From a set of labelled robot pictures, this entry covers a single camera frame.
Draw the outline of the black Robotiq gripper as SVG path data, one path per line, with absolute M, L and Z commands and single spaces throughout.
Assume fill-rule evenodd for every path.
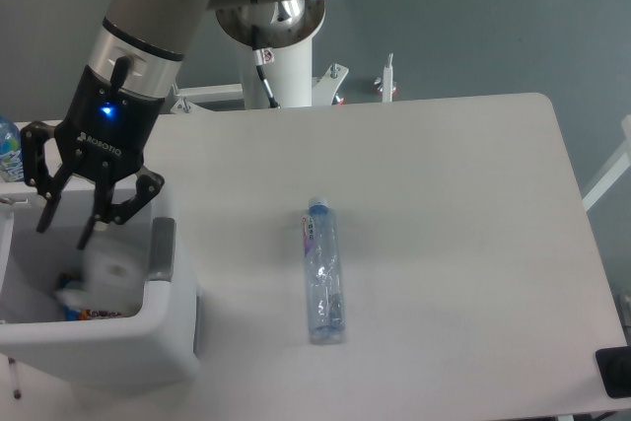
M 95 183 L 92 212 L 77 243 L 85 249 L 97 224 L 123 225 L 162 190 L 164 178 L 144 165 L 144 148 L 164 101 L 113 91 L 85 67 L 65 118 L 56 127 L 41 121 L 20 132 L 24 182 L 45 201 L 36 225 L 44 233 L 56 213 L 71 175 Z M 45 143 L 55 139 L 62 163 L 49 173 Z M 135 194 L 113 203 L 115 183 L 136 175 Z

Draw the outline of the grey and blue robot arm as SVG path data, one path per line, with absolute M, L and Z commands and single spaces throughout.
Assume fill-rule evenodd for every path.
M 21 132 L 24 180 L 44 204 L 37 230 L 50 226 L 72 176 L 95 188 L 79 247 L 96 226 L 126 223 L 162 190 L 144 149 L 206 12 L 245 46 L 268 106 L 277 108 L 271 63 L 319 29 L 324 1 L 111 0 L 65 118 Z

